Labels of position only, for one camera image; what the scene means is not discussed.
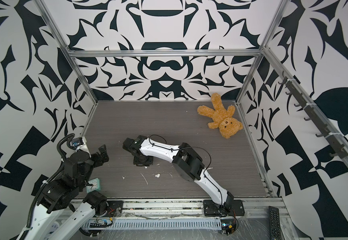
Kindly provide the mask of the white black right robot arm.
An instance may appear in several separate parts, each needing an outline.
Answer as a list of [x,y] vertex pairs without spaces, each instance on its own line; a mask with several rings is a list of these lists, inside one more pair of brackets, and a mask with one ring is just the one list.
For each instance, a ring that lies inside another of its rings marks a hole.
[[199,185],[219,210],[225,214],[232,211],[234,196],[210,175],[201,156],[189,144],[168,145],[138,136],[136,139],[125,139],[123,149],[133,155],[135,166],[150,166],[154,158],[173,164],[178,174],[184,180]]

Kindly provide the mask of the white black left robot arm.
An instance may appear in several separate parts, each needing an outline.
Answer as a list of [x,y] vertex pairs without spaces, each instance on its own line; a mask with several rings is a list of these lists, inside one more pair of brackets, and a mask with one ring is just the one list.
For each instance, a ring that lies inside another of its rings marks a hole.
[[62,163],[37,191],[19,240],[68,240],[76,232],[91,238],[100,234],[82,227],[89,219],[107,214],[107,198],[94,190],[77,209],[71,201],[89,186],[93,169],[109,161],[106,145],[90,154],[84,137],[68,134],[57,143],[57,152]]

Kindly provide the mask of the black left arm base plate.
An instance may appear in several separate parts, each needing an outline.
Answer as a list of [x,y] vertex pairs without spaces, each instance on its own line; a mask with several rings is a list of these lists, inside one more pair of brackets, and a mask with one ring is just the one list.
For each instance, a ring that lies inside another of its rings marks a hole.
[[107,201],[107,215],[115,215],[123,212],[124,202],[120,200]]

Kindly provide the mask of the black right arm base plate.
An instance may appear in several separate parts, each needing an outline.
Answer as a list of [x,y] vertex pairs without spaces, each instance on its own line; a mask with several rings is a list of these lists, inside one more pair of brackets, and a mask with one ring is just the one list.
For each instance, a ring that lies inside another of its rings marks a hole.
[[203,214],[207,217],[225,217],[225,216],[244,216],[245,209],[241,200],[233,200],[230,208],[226,209],[215,204],[212,200],[203,201]]

